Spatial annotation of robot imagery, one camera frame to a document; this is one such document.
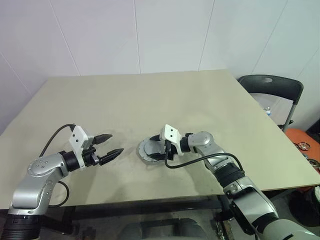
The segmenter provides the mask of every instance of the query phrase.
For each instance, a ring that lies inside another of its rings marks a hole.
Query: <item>chair backrest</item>
[[[273,75],[247,75],[238,82],[250,94],[270,94],[293,101],[297,105],[304,89],[301,82]]]

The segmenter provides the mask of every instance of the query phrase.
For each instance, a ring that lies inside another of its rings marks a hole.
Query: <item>table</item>
[[[124,151],[106,165],[70,173],[63,180],[70,188],[65,206],[222,194],[202,162],[168,169],[140,160],[138,144],[164,124],[183,134],[212,133],[261,190],[320,184],[318,173],[227,70],[58,77],[42,86],[0,136],[0,209],[8,208],[29,163],[67,123],[94,135],[113,134],[97,147],[100,155]],[[69,136],[69,130],[61,132],[46,153],[69,151]],[[63,200],[64,191],[57,185],[51,204]]]

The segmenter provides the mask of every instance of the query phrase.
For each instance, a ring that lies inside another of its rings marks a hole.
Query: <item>robotic arm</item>
[[[74,124],[70,128],[72,134],[69,143],[73,151],[40,156],[28,166],[24,179],[13,193],[1,235],[2,240],[37,239],[41,216],[48,209],[56,183],[76,169],[84,170],[91,165],[104,165],[123,151],[123,148],[119,148],[99,157],[93,145],[105,142],[112,135],[92,136],[81,126]]]
[[[173,159],[174,154],[200,154],[202,158],[198,160],[204,159],[206,168],[223,187],[233,216],[248,235],[257,234],[261,240],[320,240],[302,226],[280,219],[272,202],[245,176],[241,164],[238,163],[240,168],[236,166],[234,161],[239,162],[238,159],[225,153],[209,132],[187,133],[182,137],[177,129],[166,124],[159,135],[142,141],[138,150],[145,163],[164,160],[170,168],[186,165],[168,165],[167,159]]]

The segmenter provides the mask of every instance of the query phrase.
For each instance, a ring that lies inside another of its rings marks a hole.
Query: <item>chair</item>
[[[303,84],[297,80],[273,75],[246,75],[240,77],[238,82],[250,94],[269,94],[293,101],[285,124],[279,125],[285,132],[293,122],[291,117],[304,89]]]

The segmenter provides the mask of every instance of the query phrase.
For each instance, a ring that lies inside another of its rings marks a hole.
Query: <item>floor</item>
[[[278,210],[281,218],[286,218],[295,221],[288,208],[287,198],[279,198],[274,202],[275,207]],[[106,217],[97,219],[85,219],[74,221],[75,225],[79,226],[79,233],[76,236],[61,235],[60,233],[52,232],[43,228],[40,233],[40,239],[46,240],[82,240],[83,231],[90,230],[94,233],[96,240],[116,240],[121,230],[130,223],[164,220],[172,218],[190,218],[195,220],[205,231],[208,239],[218,240],[215,230],[211,226],[210,220],[213,219],[212,210],[187,210],[170,213],[157,213],[157,214],[145,214],[145,215],[127,215]],[[232,233],[235,240],[254,240],[254,236],[249,236],[243,233],[235,219],[230,222],[232,227]],[[309,231],[320,236],[320,226],[318,227],[306,227]]]

